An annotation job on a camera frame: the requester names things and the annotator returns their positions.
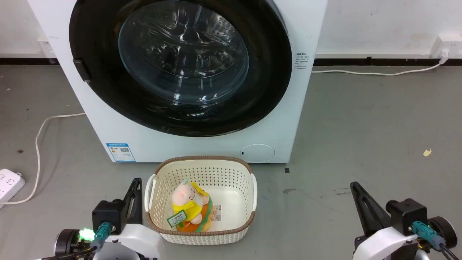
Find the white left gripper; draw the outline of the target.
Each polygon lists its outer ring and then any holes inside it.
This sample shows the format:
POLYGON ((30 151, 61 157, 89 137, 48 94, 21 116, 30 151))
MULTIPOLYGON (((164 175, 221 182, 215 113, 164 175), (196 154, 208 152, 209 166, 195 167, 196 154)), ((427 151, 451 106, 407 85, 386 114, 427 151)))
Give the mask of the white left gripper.
POLYGON ((93 260, 160 260, 162 237, 143 224, 142 180, 134 178, 126 192, 127 225, 119 235, 110 235, 93 260))

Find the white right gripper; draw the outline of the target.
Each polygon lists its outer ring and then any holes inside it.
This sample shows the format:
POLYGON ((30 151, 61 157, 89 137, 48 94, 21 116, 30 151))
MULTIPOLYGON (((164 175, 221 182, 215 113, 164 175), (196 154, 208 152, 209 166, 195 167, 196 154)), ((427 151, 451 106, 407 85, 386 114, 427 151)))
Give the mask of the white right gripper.
POLYGON ((392 260, 393 253, 411 252, 412 248, 406 246, 416 245, 414 241, 418 238, 413 227, 407 229, 409 236, 401 234, 394 227, 390 227, 390 215, 360 183, 351 182, 350 189, 364 233, 364 236, 356 238, 353 259, 392 260))

